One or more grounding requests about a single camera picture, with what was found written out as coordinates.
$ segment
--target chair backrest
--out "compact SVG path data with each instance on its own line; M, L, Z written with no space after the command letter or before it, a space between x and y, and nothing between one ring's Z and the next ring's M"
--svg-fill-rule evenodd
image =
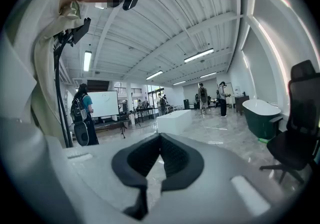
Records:
M286 127L288 131L318 139L320 136L320 73L314 71L308 60L292 67L291 78L288 84L290 116Z

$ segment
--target whiteboard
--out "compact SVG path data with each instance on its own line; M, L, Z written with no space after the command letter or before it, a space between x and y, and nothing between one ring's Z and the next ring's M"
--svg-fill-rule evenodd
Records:
M117 91L88 93L88 96L92 100L93 118L119 115Z

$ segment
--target cable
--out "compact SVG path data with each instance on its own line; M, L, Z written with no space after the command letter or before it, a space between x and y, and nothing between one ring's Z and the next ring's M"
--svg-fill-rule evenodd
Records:
M58 100L58 107L59 107L59 117L60 117L60 122L61 122L61 127L62 127L62 133L63 133L63 138L64 138L64 142L65 142L65 146L67 148L72 147L73 143L72 143L72 139L70 136L70 130L69 130L69 126L68 126L68 120L67 120L67 116L66 116L66 111L64 109L64 103L61 97L61 91L60 91L60 80L59 80L59 62L60 62L60 57L63 51L63 48L65 47L65 45L67 44L67 42L69 41L69 39L71 38L73 34L70 33L66 39L63 41L63 43L60 46L60 50L57 56L57 65L55 68L55 89L56 89L56 95L57 95L57 100ZM62 115L61 115L61 110L60 107L62 109L62 114L63 114L63 119L64 119L64 123L63 123L63 119L62 119Z

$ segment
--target cabinet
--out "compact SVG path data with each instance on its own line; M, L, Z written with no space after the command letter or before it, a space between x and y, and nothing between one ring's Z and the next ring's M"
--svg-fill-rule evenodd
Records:
M249 96L248 95L246 95L246 96L240 96L240 97L235 97L234 98L234 100L235 100L235 108L236 108L236 111L238 112L240 112L240 115L242 115L242 112L243 112L243 106L242 106L242 103L243 102L245 102L245 101L247 101L247 100L249 100Z

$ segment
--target chair armrest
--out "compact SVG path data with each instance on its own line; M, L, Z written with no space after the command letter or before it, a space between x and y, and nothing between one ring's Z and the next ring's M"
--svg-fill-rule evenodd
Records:
M279 122L282 119L284 119L284 118L279 116L279 117L275 117L275 118L270 119L269 122L274 124L274 123Z

